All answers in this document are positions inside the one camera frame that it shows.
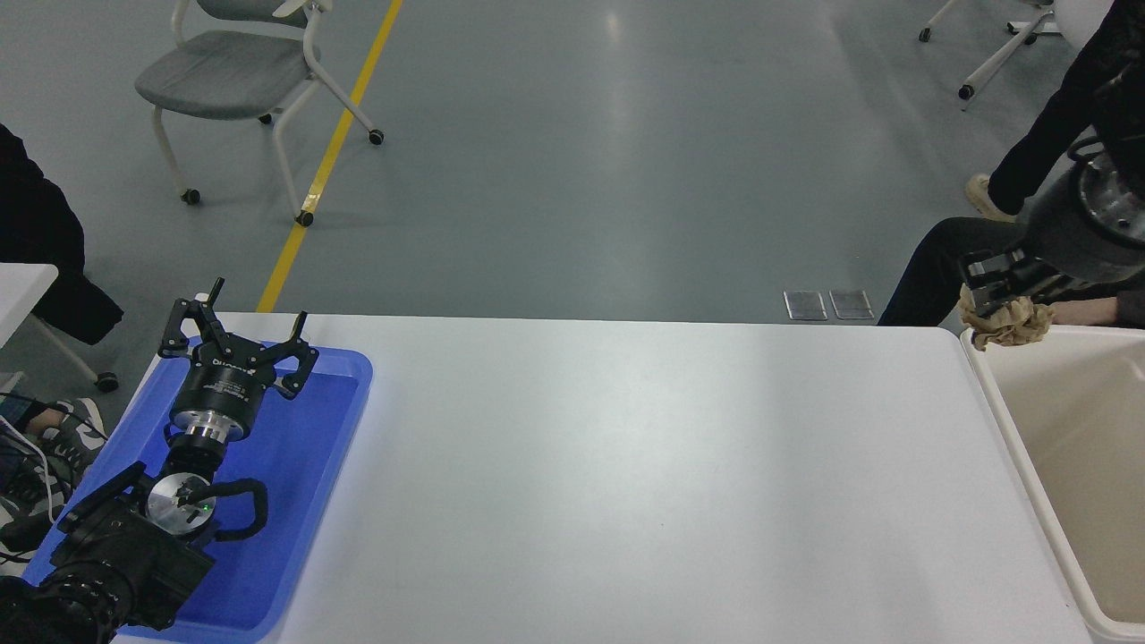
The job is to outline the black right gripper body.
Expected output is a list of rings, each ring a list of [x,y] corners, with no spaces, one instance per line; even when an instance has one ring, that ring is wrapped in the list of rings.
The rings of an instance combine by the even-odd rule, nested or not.
[[[1142,207],[1115,173],[1071,170],[1026,212],[1022,249],[1056,272],[1118,283],[1142,272]]]

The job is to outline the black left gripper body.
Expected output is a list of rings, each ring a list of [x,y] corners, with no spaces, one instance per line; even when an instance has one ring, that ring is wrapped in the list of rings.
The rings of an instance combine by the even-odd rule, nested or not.
[[[262,343],[232,339],[232,354],[226,355],[218,341],[197,345],[172,406],[171,421],[183,424],[192,413],[221,413],[238,424],[254,423],[274,382],[271,367],[250,366],[250,358],[262,347]]]

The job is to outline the person's hand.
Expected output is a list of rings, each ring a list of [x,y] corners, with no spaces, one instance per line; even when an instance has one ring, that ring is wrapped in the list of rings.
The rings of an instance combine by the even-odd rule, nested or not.
[[[1055,315],[1055,325],[1116,325],[1119,321],[1116,297],[1057,301],[1050,307]]]

